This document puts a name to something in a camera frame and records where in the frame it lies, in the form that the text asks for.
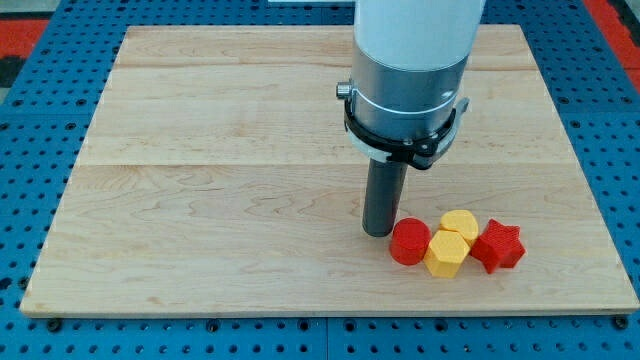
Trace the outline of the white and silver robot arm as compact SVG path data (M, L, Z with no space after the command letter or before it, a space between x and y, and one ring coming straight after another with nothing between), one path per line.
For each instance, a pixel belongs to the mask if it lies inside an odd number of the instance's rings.
M381 163L427 169L451 146L457 97L485 0L358 0L353 60L336 95L352 143Z

